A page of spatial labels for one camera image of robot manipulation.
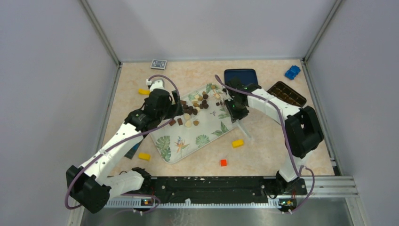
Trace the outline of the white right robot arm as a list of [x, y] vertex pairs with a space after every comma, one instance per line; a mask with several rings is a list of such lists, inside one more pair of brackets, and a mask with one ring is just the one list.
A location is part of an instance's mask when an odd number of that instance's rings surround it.
[[238, 78], [226, 82], [223, 90], [230, 97], [224, 104], [232, 122], [247, 117], [249, 108], [254, 108], [281, 126], [288, 157], [276, 174], [275, 188], [282, 194], [290, 193], [308, 156], [324, 140], [315, 110], [310, 106], [288, 104], [261, 86], [254, 83], [244, 85]]

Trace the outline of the blue chocolate box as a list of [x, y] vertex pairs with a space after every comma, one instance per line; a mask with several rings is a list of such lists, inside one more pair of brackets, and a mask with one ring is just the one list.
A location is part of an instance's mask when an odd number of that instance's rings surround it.
[[267, 92], [278, 99], [298, 107], [304, 107], [307, 99], [282, 81], [276, 82]]

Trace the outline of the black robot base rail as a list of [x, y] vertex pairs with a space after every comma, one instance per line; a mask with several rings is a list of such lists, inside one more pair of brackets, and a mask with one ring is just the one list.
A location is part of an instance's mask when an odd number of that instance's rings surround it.
[[157, 177], [146, 179], [130, 194], [154, 195], [162, 204], [250, 204], [267, 203], [272, 198], [307, 195], [304, 179], [283, 182], [275, 177]]

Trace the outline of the clear plastic tongs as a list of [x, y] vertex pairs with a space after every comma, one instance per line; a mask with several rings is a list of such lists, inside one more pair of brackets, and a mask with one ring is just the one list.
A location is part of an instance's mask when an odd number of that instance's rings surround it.
[[241, 120], [236, 120], [235, 124], [241, 130], [241, 132], [246, 136], [247, 140], [249, 140], [249, 141], [253, 140], [253, 136], [246, 129], [246, 127], [244, 126], [244, 124]]

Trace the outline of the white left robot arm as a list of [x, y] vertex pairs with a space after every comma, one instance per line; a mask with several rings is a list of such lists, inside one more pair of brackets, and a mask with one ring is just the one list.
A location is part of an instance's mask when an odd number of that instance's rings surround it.
[[146, 80], [150, 89], [142, 106], [131, 111], [113, 137], [90, 159], [80, 166], [72, 165], [66, 171], [67, 193], [64, 204], [72, 210], [68, 199], [78, 202], [91, 213], [97, 213], [107, 202], [131, 191], [146, 194], [151, 188], [151, 176], [145, 169], [136, 167], [126, 173], [110, 176], [116, 164], [148, 134], [183, 114], [180, 93], [176, 85], [171, 92], [164, 87], [164, 76], [159, 80]]

